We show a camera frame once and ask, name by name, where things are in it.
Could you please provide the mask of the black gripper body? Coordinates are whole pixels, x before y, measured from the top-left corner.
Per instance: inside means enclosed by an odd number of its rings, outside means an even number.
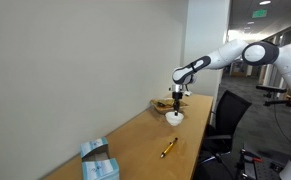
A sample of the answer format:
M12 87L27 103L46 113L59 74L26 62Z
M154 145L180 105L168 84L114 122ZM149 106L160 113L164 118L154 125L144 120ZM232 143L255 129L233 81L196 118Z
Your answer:
M172 98L174 99L173 107L178 109L180 107L180 100L182 99L183 93L182 92L173 92Z

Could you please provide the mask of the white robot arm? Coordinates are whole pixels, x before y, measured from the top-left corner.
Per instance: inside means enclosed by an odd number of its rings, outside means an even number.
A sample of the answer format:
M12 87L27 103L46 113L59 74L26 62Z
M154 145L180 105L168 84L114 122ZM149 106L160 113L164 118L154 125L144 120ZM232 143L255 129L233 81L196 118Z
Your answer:
M291 44L278 47L266 41L247 43L241 39L234 39L210 54L173 71L171 91L174 99L174 114L179 113L179 101L182 99L183 86L194 83L196 81L195 74L198 71L222 69L239 57L250 66L274 65L291 90ZM279 176L281 180L291 180L291 159L279 173Z

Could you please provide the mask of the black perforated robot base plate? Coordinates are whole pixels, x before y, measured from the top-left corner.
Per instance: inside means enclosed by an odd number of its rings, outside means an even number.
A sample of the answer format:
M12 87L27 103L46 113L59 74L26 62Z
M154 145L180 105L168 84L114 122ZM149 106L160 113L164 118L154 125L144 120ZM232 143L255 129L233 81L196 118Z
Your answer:
M250 151L262 159L262 162L246 162L241 150ZM240 150L236 165L235 180L281 180L279 173L284 169L290 155L274 149L245 143Z

